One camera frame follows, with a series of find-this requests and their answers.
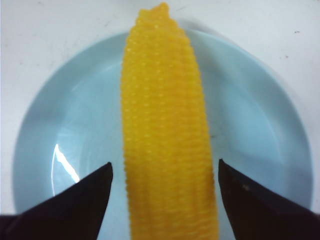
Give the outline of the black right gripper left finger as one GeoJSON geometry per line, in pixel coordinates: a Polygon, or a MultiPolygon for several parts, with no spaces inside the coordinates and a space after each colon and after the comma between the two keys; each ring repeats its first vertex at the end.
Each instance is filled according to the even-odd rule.
{"type": "Polygon", "coordinates": [[[113,168],[107,163],[60,194],[16,215],[1,215],[2,240],[95,240],[107,209],[113,168]]]}

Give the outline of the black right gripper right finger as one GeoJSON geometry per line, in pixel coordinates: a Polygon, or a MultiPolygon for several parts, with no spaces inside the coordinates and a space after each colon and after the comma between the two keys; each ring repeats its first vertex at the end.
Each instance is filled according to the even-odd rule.
{"type": "Polygon", "coordinates": [[[224,209],[237,240],[318,240],[319,214],[267,189],[219,159],[224,209]]]}

